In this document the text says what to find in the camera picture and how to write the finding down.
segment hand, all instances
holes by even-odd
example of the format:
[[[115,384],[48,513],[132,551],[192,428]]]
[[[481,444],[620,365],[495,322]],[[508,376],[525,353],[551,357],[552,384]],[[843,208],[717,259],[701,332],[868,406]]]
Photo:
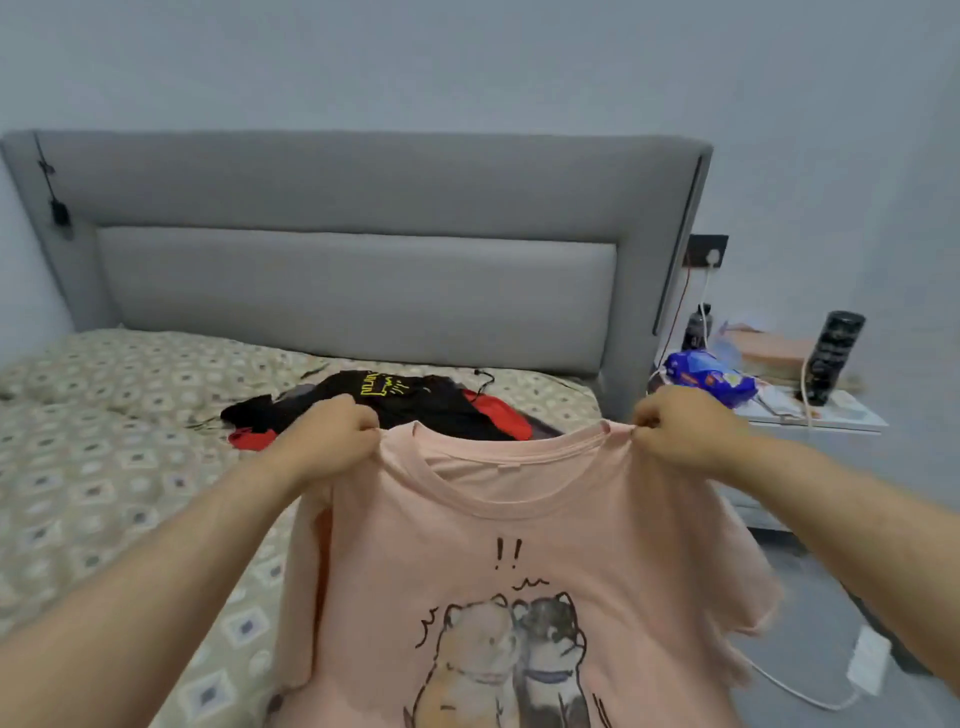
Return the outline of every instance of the hand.
[[[666,385],[634,409],[634,442],[671,465],[723,479],[752,439],[746,421],[702,389]]]
[[[380,444],[376,412],[350,395],[321,400],[287,427],[259,459],[295,491],[369,457]]]

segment pink t-shirt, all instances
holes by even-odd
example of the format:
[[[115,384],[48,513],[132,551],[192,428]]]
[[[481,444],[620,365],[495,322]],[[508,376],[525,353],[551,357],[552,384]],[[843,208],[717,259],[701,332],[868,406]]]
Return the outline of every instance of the pink t-shirt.
[[[755,633],[780,587],[726,501],[630,432],[479,443],[404,425],[304,497],[276,647],[303,687],[277,724],[739,725],[745,669],[723,635]]]

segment pile of clothes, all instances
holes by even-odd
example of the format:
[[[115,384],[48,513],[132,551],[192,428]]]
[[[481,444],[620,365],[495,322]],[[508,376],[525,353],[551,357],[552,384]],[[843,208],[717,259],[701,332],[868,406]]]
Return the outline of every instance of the pile of clothes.
[[[237,402],[221,412],[220,418],[236,428],[229,436],[235,448],[256,450],[270,445],[315,402],[342,394],[371,407],[383,429],[418,421],[435,432],[466,440],[531,440],[561,434],[484,394],[486,386],[473,392],[448,376],[348,370],[319,384],[301,384],[277,399],[261,395]]]

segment t-shirt sleeve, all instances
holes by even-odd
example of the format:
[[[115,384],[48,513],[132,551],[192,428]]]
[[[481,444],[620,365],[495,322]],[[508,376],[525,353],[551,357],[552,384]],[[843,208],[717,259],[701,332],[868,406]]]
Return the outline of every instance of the t-shirt sleeve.
[[[276,679],[285,689],[299,688],[313,674],[321,571],[317,522],[329,506],[329,485],[308,491],[300,499],[290,534],[274,652]]]
[[[716,484],[696,480],[683,490],[690,556],[708,627],[731,668],[731,681],[744,683],[750,676],[748,664],[726,635],[761,634],[777,612],[783,589],[763,550]]]

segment black bottle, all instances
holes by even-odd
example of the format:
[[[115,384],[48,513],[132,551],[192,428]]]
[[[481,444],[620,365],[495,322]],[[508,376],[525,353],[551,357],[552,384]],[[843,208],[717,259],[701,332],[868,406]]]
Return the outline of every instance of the black bottle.
[[[865,317],[851,311],[831,311],[827,315],[820,338],[806,363],[804,382],[810,404],[819,407],[827,403],[865,323]],[[800,390],[797,399],[803,400]]]
[[[709,303],[704,303],[704,313],[707,315],[705,322],[700,315],[699,305],[690,314],[690,319],[686,322],[684,342],[680,345],[680,351],[689,352],[691,349],[705,349],[707,347],[707,339],[709,339],[710,330],[713,328],[713,317],[710,316]]]

